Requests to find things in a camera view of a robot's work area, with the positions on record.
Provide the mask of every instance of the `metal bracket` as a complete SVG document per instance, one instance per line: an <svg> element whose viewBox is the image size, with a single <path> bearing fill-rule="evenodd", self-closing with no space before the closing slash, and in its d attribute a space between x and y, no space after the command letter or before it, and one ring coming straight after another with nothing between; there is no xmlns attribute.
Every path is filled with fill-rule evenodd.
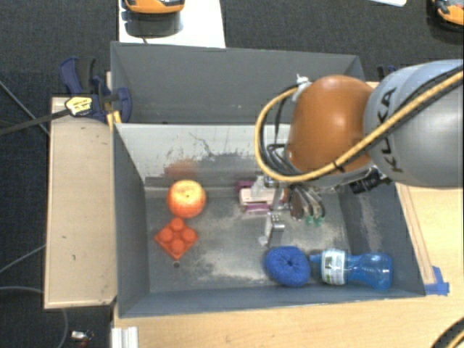
<svg viewBox="0 0 464 348"><path fill-rule="evenodd" d="M138 329L130 328L111 329L112 348L138 348Z"/></svg>

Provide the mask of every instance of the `plastic bottle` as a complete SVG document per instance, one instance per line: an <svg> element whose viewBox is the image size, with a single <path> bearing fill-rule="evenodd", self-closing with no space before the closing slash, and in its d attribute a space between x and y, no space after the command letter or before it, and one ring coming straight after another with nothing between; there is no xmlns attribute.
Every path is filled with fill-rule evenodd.
<svg viewBox="0 0 464 348"><path fill-rule="evenodd" d="M343 250L327 249L310 255L310 262L319 264L320 277L332 285L357 281L378 290L387 290L392 285L393 262L384 253L351 255Z"/></svg>

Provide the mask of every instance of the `wooden table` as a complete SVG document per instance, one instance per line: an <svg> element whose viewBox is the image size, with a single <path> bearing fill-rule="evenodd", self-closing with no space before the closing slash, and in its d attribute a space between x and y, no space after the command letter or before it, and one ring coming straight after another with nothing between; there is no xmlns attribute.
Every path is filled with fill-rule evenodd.
<svg viewBox="0 0 464 348"><path fill-rule="evenodd" d="M62 101L54 99L54 111ZM51 131L44 306L107 305L116 295L114 228L105 206L109 128L65 117ZM124 320L115 313L114 325L138 326L140 347L430 347L464 316L463 191L398 187L423 277L433 278L429 262L440 267L448 297Z"/></svg>

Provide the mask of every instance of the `apple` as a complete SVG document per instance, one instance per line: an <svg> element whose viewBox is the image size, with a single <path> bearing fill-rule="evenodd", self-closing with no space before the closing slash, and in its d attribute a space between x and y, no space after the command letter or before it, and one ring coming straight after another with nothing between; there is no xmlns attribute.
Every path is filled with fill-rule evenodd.
<svg viewBox="0 0 464 348"><path fill-rule="evenodd" d="M202 185L190 179L175 182L167 192L167 207L176 217L196 217L205 204L206 192Z"/></svg>

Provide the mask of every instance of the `blue tape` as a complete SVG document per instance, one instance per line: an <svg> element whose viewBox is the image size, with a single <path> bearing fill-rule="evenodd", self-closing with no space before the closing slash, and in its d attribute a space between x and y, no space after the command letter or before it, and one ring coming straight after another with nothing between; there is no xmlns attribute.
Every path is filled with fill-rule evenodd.
<svg viewBox="0 0 464 348"><path fill-rule="evenodd" d="M447 297L450 293L450 283L443 281L442 272L440 268L432 265L436 283L428 283L424 285L427 295L443 295Z"/></svg>

